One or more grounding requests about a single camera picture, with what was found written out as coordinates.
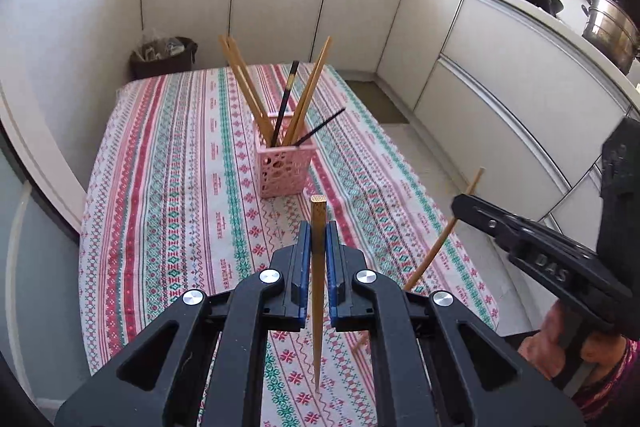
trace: black chopstick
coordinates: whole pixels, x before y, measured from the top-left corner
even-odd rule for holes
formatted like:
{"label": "black chopstick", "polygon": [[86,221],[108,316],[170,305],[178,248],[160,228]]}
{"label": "black chopstick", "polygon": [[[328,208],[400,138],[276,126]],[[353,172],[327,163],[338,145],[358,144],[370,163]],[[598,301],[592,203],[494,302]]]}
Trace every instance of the black chopstick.
{"label": "black chopstick", "polygon": [[329,122],[331,122],[336,116],[339,116],[340,114],[344,113],[344,110],[347,109],[346,107],[343,107],[340,111],[338,111],[335,114],[332,114],[329,118],[327,118],[326,120],[324,120],[320,125],[318,125],[317,127],[314,127],[311,131],[309,131],[308,133],[305,134],[305,136],[303,136],[302,138],[300,138],[297,142],[295,142],[293,144],[294,147],[299,147],[300,145],[302,145],[303,142],[307,141],[309,138],[311,138],[314,134],[316,134],[318,131],[320,131],[322,129],[322,127],[324,127],[325,125],[327,125]]}
{"label": "black chopstick", "polygon": [[280,110],[278,111],[278,119],[276,120],[276,128],[273,131],[273,138],[271,138],[271,147],[276,147],[278,144],[278,134],[280,134],[280,127],[282,126],[282,117],[287,110],[287,103],[289,103],[289,95],[291,94],[291,87],[296,79],[296,73],[298,73],[298,65],[300,62],[294,60],[291,69],[289,70],[289,78],[287,79],[287,85],[282,93],[282,101],[280,102]]}

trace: striped tablecloth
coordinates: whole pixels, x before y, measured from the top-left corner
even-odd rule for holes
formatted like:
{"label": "striped tablecloth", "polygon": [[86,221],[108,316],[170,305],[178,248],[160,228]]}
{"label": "striped tablecloth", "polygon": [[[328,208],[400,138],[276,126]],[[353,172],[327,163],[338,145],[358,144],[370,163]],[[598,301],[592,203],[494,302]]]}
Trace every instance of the striped tablecloth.
{"label": "striped tablecloth", "polygon": [[[292,99],[311,67],[300,66]],[[289,66],[250,69],[276,111]],[[305,193],[261,200],[252,118],[231,70],[155,77],[120,91],[81,233],[82,332],[92,372],[185,290],[226,291],[268,266],[274,250],[296,240],[314,193],[327,195],[341,241],[362,250],[369,266],[399,283],[409,277],[446,220],[369,111],[326,67],[308,123],[343,106],[339,121],[316,135]],[[497,325],[495,301],[455,234],[414,291],[439,288]],[[369,355],[352,353],[357,333],[325,324],[319,394],[310,331],[270,333],[264,427],[376,424]]]}

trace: metal screw cap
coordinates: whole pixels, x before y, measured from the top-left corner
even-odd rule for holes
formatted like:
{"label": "metal screw cap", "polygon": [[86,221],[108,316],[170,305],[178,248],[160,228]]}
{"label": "metal screw cap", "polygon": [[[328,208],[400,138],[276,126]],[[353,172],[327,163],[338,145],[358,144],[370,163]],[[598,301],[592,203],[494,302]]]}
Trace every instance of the metal screw cap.
{"label": "metal screw cap", "polygon": [[280,278],[280,272],[278,270],[268,268],[260,272],[260,280],[267,284],[276,282],[279,278]]}
{"label": "metal screw cap", "polygon": [[204,299],[204,293],[200,290],[189,290],[182,296],[182,301],[189,306],[200,304]]}
{"label": "metal screw cap", "polygon": [[438,306],[451,306],[453,304],[453,295],[449,292],[436,292],[433,296],[433,302]]}
{"label": "metal screw cap", "polygon": [[377,277],[376,273],[372,270],[360,270],[356,273],[356,279],[365,284],[372,283]]}

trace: floor mat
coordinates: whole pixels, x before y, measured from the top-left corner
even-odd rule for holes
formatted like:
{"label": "floor mat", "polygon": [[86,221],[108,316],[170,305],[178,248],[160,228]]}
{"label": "floor mat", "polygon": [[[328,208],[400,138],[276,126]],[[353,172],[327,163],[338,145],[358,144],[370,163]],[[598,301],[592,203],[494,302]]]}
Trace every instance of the floor mat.
{"label": "floor mat", "polygon": [[346,83],[378,123],[409,123],[375,82],[346,80]]}

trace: stainless steel pot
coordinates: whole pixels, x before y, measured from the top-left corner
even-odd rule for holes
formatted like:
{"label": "stainless steel pot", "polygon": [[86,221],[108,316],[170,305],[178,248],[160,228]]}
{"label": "stainless steel pot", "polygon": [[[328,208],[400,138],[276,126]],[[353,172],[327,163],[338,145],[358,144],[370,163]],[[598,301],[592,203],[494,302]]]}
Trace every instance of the stainless steel pot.
{"label": "stainless steel pot", "polygon": [[589,17],[582,36],[598,48],[620,71],[628,74],[634,58],[639,58],[640,32],[612,0],[590,0],[589,9],[582,10]]}

